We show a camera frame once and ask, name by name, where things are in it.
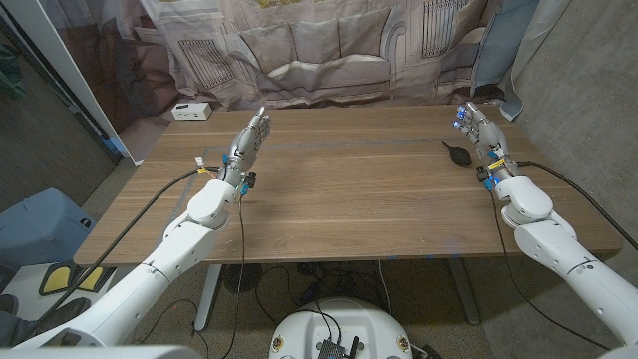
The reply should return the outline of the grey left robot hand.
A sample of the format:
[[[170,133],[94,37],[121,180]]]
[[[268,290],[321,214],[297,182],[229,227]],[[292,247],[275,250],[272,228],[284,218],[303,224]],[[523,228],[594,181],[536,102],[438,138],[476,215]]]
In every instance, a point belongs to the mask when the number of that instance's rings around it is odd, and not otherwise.
[[[218,173],[219,180],[232,186],[241,184],[244,174],[255,163],[262,142],[270,133],[270,124],[265,108],[261,107],[231,142],[227,162]]]

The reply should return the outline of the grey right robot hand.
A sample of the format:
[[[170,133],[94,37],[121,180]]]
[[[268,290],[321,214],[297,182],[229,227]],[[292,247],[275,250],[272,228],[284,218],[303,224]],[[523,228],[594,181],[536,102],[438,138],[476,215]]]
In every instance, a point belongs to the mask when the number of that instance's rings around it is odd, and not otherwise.
[[[496,122],[472,102],[459,106],[456,117],[453,127],[470,140],[478,158],[483,161],[477,170],[479,182],[492,190],[502,181],[521,175],[510,156],[506,136]]]

